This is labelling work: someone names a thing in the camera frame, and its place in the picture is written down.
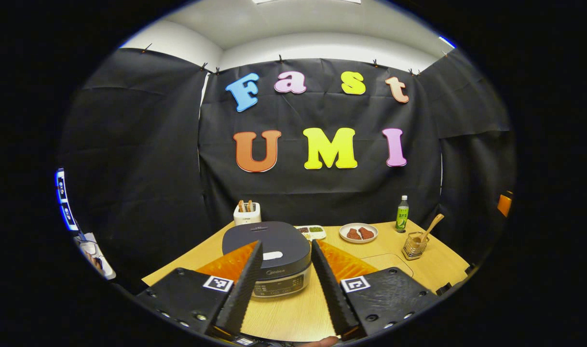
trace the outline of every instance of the table surface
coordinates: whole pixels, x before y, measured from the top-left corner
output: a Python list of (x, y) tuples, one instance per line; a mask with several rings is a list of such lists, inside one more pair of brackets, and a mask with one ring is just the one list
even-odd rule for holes
[[(218, 259), (223, 255), (223, 235), (233, 226), (233, 222), (227, 224), (192, 250), (143, 278), (143, 281), (152, 286), (177, 267), (194, 270)], [(433, 293), (448, 282), (454, 285), (467, 277), (465, 269), (469, 264), (432, 235), (429, 235), (428, 246), (419, 259), (405, 259), (401, 248), (407, 234), (423, 231), (411, 220), (407, 222), (406, 233), (397, 233), (395, 222), (371, 226), (376, 227), (379, 234), (368, 243), (344, 241), (338, 233), (340, 226), (324, 227), (327, 234), (324, 241), (379, 270), (398, 267)], [(318, 341), (327, 336), (336, 336), (314, 267), (311, 267), (308, 286), (300, 292), (275, 298), (251, 298), (241, 332), (278, 341)]]

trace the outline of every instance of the wooden spoon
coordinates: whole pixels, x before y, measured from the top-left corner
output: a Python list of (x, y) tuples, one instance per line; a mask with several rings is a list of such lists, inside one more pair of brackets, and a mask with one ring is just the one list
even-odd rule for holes
[(437, 223), (439, 223), (439, 221), (441, 219), (443, 219), (443, 215), (442, 214), (438, 214), (435, 219), (433, 220), (433, 222), (430, 224), (430, 226), (428, 227), (428, 229), (426, 231), (424, 231), (424, 233), (420, 236), (420, 237), (414, 237), (413, 240), (417, 243), (421, 243), (423, 242), (423, 240), (426, 239), (426, 237), (428, 236), (428, 234), (430, 233), (431, 230), (433, 230), (433, 228), (437, 225)]

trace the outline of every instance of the orange letter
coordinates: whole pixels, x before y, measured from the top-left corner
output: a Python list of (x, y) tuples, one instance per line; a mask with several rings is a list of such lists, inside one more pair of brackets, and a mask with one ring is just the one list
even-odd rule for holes
[(278, 138), (281, 133), (278, 130), (267, 130), (261, 133), (265, 138), (265, 159), (253, 160), (253, 140), (257, 137), (254, 132), (242, 132), (233, 136), (236, 142), (235, 161), (243, 171), (264, 172), (276, 165), (278, 158)]
[(385, 81), (386, 84), (390, 85), (390, 89), (392, 90), (392, 96), (396, 99), (399, 103), (406, 103), (409, 101), (409, 97), (403, 95), (402, 88), (405, 88), (405, 84), (400, 82), (396, 77), (390, 77)]

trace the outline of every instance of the black backdrop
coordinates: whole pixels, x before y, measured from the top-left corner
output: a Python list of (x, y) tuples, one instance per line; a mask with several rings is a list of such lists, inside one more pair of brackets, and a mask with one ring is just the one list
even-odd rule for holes
[[(278, 75), (298, 71), (307, 90), (301, 94), (274, 90)], [(345, 94), (341, 74), (359, 72), (363, 95)], [(249, 73), (259, 75), (258, 102), (237, 112), (227, 85)], [(392, 97), (389, 77), (406, 85), (408, 103)], [(239, 200), (261, 204), (263, 220), (294, 225), (338, 226), (351, 222), (377, 223), (396, 219), (402, 195), (409, 196), (410, 218), (428, 224), (439, 201), (439, 141), (430, 117), (427, 96), (416, 77), (364, 62), (333, 59), (296, 59), (232, 68), (209, 77), (201, 105), (199, 155), (201, 176), (209, 191), (210, 220), (216, 231), (231, 222)], [(331, 141), (338, 128), (355, 130), (353, 148), (357, 167), (307, 170), (305, 128), (321, 128)], [(388, 167), (384, 128), (403, 130), (401, 143), (407, 164)], [(265, 158), (261, 132), (278, 130), (278, 160), (269, 171), (251, 173), (236, 165), (233, 135), (255, 132), (253, 158)]]
[(443, 179), (434, 235), (477, 264), (499, 237), (501, 194), (516, 186), (516, 148), (507, 108), (460, 49), (419, 76), (441, 144)]
[(207, 71), (119, 49), (76, 93), (59, 165), (84, 233), (129, 290), (207, 236), (196, 152)]
[[(307, 90), (276, 92), (278, 75), (292, 70), (305, 75)], [(363, 95), (344, 93), (345, 71), (364, 76)], [(225, 87), (252, 72), (260, 76), (258, 102), (238, 112)], [(261, 203), (263, 220), (337, 226), (395, 220), (408, 195), (410, 219), (426, 228), (443, 213), (435, 235), (471, 263), (500, 234), (505, 218), (496, 204), (514, 186), (513, 136), (501, 100), (458, 50), (421, 75), (334, 59), (212, 73), (199, 117), (206, 74), (170, 55), (119, 49), (68, 113), (59, 165), (75, 219), (95, 233), (116, 281), (132, 292), (145, 286), (142, 277), (228, 224), (238, 200)], [(406, 85), (407, 103), (392, 97), (389, 77)], [(357, 167), (305, 169), (302, 132), (314, 127), (329, 140), (353, 128)], [(386, 165), (385, 128), (403, 131), (406, 165)], [(233, 135), (255, 132), (253, 158), (262, 160), (265, 130), (282, 132), (276, 165), (243, 171)]]

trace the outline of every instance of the peach letter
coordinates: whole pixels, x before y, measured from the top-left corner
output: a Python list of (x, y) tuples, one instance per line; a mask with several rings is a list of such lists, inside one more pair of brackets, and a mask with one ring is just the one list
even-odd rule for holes
[(406, 103), (409, 101), (409, 97), (403, 94), (403, 89), (405, 88), (405, 84), (400, 82), (396, 77), (390, 77), (385, 81), (386, 84), (390, 85), (390, 89), (392, 90), (392, 96), (396, 99), (399, 103)]
[(322, 163), (319, 161), (319, 153), (327, 167), (332, 166), (337, 154), (336, 167), (338, 169), (357, 167), (357, 161), (353, 158), (355, 130), (352, 128), (338, 129), (331, 142), (320, 128), (304, 129), (303, 134), (308, 138), (308, 161), (304, 163), (304, 167), (307, 169), (321, 169)]
[(403, 147), (401, 145), (403, 130), (387, 128), (381, 132), (388, 138), (388, 154), (390, 154), (390, 157), (385, 164), (388, 164), (388, 166), (404, 166), (407, 164), (407, 160), (403, 158)]
[(278, 79), (279, 81), (274, 85), (276, 92), (293, 92), (294, 94), (306, 92), (306, 86), (304, 85), (304, 74), (301, 72), (283, 72), (278, 75)]
[(253, 140), (257, 137), (254, 132), (242, 132), (233, 136), (236, 142), (235, 161), (243, 171), (264, 172), (276, 165), (278, 158), (278, 138), (280, 131), (267, 130), (261, 133), (265, 138), (265, 159), (256, 161), (253, 159)]

